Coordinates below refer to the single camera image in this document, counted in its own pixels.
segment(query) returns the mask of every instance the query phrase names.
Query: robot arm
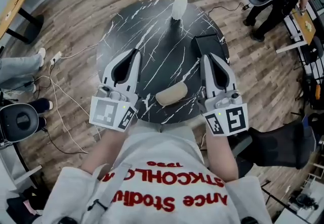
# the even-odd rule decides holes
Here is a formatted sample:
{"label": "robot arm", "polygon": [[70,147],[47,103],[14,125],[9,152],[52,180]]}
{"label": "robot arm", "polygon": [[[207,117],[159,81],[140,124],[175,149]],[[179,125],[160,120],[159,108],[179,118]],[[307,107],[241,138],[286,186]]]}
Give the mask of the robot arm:
{"label": "robot arm", "polygon": [[124,132],[137,109],[135,93],[142,56],[132,49],[114,58],[105,68],[102,87],[92,96],[89,123]]}
{"label": "robot arm", "polygon": [[198,103],[213,136],[230,136],[247,130],[248,107],[236,89],[233,70],[211,53],[202,57],[200,70],[204,92]]}

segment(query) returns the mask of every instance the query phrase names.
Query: black shoe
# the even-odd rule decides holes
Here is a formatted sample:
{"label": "black shoe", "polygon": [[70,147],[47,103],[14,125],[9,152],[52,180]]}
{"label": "black shoe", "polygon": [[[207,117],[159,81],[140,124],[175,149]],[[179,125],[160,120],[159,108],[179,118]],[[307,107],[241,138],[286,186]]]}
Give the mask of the black shoe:
{"label": "black shoe", "polygon": [[264,36],[262,37],[258,37],[255,35],[255,30],[253,30],[251,33],[250,33],[250,37],[252,40],[255,40],[257,42],[263,42],[264,41]]}
{"label": "black shoe", "polygon": [[245,26],[254,26],[255,23],[256,23],[256,20],[255,20],[255,19],[254,19],[254,21],[253,21],[252,23],[248,22],[247,19],[244,19],[244,20],[243,20],[243,24],[244,24]]}

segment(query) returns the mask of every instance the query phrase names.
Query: jeans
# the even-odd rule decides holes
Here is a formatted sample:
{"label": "jeans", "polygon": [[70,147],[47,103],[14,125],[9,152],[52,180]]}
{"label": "jeans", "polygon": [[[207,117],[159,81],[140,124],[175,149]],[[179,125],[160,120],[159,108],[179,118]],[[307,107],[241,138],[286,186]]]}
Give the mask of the jeans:
{"label": "jeans", "polygon": [[32,74],[39,70],[42,60],[40,54],[31,57],[0,59],[0,88],[32,91],[32,84],[22,85],[34,80]]}

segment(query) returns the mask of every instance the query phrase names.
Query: black table leg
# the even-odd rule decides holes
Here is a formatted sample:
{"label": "black table leg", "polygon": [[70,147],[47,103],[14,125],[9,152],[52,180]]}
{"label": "black table leg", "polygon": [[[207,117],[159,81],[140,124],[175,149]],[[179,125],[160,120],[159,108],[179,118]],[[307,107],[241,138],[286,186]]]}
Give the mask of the black table leg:
{"label": "black table leg", "polygon": [[21,40],[21,41],[23,41],[23,42],[29,43],[29,40],[28,40],[26,37],[24,37],[24,36],[22,36],[22,35],[20,35],[20,34],[18,34],[18,33],[16,33],[16,32],[14,32],[14,31],[11,30],[11,29],[7,29],[6,33],[7,33],[7,34],[10,34],[10,35],[13,36],[14,38],[17,38],[17,39],[19,39],[19,40]]}
{"label": "black table leg", "polygon": [[20,14],[21,16],[23,16],[24,18],[26,18],[29,22],[31,22],[32,24],[34,24],[37,27],[42,27],[43,26],[43,23],[42,22],[40,22],[36,18],[32,17],[29,13],[27,13],[22,8],[19,9],[18,14]]}

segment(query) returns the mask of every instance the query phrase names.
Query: person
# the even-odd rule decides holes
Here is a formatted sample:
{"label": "person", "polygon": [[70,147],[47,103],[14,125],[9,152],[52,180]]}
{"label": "person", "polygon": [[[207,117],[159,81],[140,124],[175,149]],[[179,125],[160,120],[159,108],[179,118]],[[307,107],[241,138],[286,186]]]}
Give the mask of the person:
{"label": "person", "polygon": [[[309,0],[300,0],[299,9],[305,11],[306,5]],[[256,23],[256,17],[269,5],[272,5],[272,11],[270,12],[266,21],[257,30],[252,30],[250,36],[251,39],[263,42],[264,34],[272,30],[276,25],[278,25],[296,6],[298,0],[272,0],[262,6],[254,6],[246,19],[243,20],[245,26],[254,26]]]}
{"label": "person", "polygon": [[7,90],[36,92],[32,74],[44,65],[46,50],[31,57],[0,59],[0,88]]}
{"label": "person", "polygon": [[[28,104],[30,104],[36,110],[37,114],[43,114],[46,111],[52,110],[54,107],[53,102],[46,98],[39,98],[37,100],[29,102]],[[46,124],[46,118],[43,116],[38,116],[38,127],[36,132],[43,130]]]}
{"label": "person", "polygon": [[34,223],[272,223],[255,176],[238,179],[227,137],[206,133],[209,168],[184,124],[107,130],[64,167]]}

